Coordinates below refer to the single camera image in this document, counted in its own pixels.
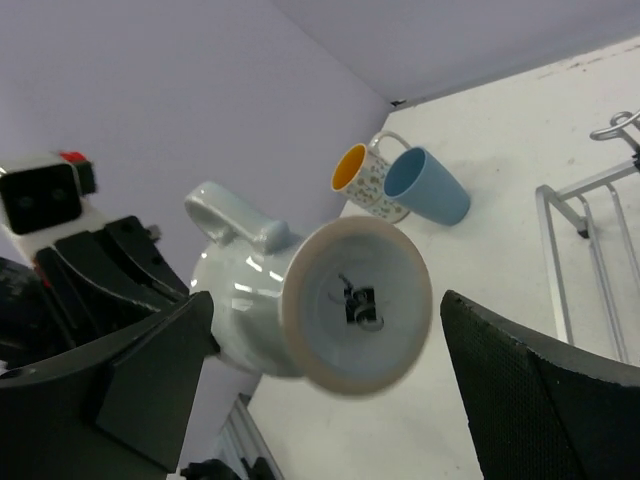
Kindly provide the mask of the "light blue plastic cup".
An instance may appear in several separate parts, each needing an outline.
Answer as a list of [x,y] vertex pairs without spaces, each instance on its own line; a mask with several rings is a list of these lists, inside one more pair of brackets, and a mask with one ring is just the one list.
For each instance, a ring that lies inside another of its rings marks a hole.
[[460,182],[422,147],[410,148],[394,161],[383,189],[389,199],[444,226],[460,223],[471,206]]

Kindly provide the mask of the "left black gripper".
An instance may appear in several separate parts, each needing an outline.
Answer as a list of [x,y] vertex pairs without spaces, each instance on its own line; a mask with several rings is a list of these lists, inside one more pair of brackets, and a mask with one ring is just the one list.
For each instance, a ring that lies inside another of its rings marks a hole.
[[135,216],[44,248],[31,267],[1,259],[1,364],[7,370],[109,335],[188,296]]

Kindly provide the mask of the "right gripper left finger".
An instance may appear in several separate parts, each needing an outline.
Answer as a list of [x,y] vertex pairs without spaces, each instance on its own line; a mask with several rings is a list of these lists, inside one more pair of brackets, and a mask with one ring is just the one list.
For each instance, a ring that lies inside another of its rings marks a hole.
[[1,377],[4,479],[163,479],[177,469],[214,304],[161,312]]

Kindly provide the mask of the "white patterned ceramic mug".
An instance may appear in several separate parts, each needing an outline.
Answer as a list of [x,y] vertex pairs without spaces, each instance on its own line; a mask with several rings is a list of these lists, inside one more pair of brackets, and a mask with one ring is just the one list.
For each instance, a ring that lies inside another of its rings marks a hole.
[[409,210],[391,200],[384,193],[384,181],[391,164],[379,150],[383,138],[392,138],[406,150],[409,143],[391,131],[378,132],[368,144],[352,146],[336,165],[331,188],[368,213],[395,224],[403,220]]

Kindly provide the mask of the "grey ceramic mug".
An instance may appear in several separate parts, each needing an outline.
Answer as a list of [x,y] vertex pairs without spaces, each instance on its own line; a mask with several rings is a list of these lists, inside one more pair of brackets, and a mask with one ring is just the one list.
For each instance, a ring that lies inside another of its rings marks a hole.
[[350,216],[301,235],[213,182],[184,206],[209,240],[190,289],[213,299],[221,360],[349,397],[382,392],[415,365],[433,292],[401,230]]

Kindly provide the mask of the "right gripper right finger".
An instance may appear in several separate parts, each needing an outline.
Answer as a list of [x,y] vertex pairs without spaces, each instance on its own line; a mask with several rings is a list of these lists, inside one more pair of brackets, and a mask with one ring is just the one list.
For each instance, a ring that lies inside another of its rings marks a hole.
[[636,479],[639,369],[453,291],[440,318],[487,479]]

